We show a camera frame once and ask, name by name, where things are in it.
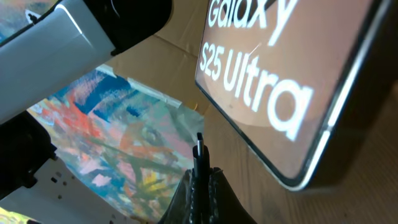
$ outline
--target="cardboard surface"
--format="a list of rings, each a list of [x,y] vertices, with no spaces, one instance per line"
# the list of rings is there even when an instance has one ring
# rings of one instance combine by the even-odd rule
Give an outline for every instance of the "cardboard surface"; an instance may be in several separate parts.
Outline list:
[[[198,56],[205,27],[207,0],[174,0],[172,17],[155,35]]]
[[[155,35],[106,64],[204,114],[210,102],[195,85],[208,1],[175,0],[169,22]]]
[[[197,58],[151,36],[110,60],[115,74],[133,78],[203,114],[209,101],[195,85]]]

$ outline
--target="colorful painting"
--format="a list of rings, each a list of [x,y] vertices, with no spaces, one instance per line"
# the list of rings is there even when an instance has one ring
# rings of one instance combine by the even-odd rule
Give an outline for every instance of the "colorful painting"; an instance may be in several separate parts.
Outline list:
[[[46,13],[57,0],[0,0],[0,42],[29,25],[27,14]]]
[[[157,221],[193,167],[203,117],[94,70],[29,112],[57,155],[91,190],[125,215]]]
[[[8,212],[0,208],[0,223],[1,224],[25,224],[28,221],[31,221],[29,217],[24,215],[15,213],[15,212]]]

